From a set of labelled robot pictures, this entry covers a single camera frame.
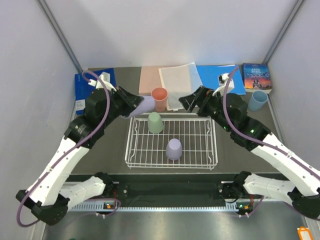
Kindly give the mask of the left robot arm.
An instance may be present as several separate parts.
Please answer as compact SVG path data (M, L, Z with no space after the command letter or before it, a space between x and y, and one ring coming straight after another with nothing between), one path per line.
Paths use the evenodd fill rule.
M27 227L20 219L23 207L27 207L38 221L53 226L80 203L98 196L109 198L114 191L113 182L102 172L71 188L62 187L78 162L105 134L105 128L119 116L129 117L143 101L142 96L129 93L121 86L93 90L85 100L83 115L70 123L38 180L16 194L15 198L20 202L16 214L18 225Z

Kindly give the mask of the pink cup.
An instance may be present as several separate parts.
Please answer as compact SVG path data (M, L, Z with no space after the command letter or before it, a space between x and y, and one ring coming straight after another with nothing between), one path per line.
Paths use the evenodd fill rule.
M151 96L155 101L155 110L157 112L163 112L167 107L167 90L163 87L157 87L152 90Z

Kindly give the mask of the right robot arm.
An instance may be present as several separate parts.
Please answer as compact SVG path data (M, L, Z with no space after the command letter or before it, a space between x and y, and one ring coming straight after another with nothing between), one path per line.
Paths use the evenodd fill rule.
M241 96L221 95L200 86L194 93L180 97L179 102L187 112L198 107L199 117L210 117L237 145L268 162L286 178L278 180L242 171L223 188L224 197L269 197L307 218L320 219L320 172L290 151L268 127L248 116L248 104Z

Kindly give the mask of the large purple cup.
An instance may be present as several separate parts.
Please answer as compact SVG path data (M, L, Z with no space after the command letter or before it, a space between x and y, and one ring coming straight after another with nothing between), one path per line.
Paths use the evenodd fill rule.
M151 95L142 96L143 101L139 104L139 106L130 113L129 118L141 115L144 113L152 112L155 109L155 99Z

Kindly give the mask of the blue cup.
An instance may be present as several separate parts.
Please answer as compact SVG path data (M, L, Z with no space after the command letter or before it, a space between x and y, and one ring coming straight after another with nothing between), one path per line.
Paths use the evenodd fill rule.
M255 91L252 93L248 103L248 108L251 111L258 111L268 101L268 95L264 91Z

